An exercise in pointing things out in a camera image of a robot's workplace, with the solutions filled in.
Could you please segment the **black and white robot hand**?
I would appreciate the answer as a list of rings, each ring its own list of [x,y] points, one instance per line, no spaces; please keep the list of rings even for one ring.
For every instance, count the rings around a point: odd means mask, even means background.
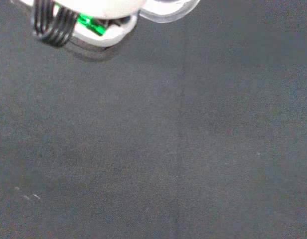
[[[112,47],[136,26],[144,0],[14,0],[31,18],[33,36],[52,47],[78,39]]]

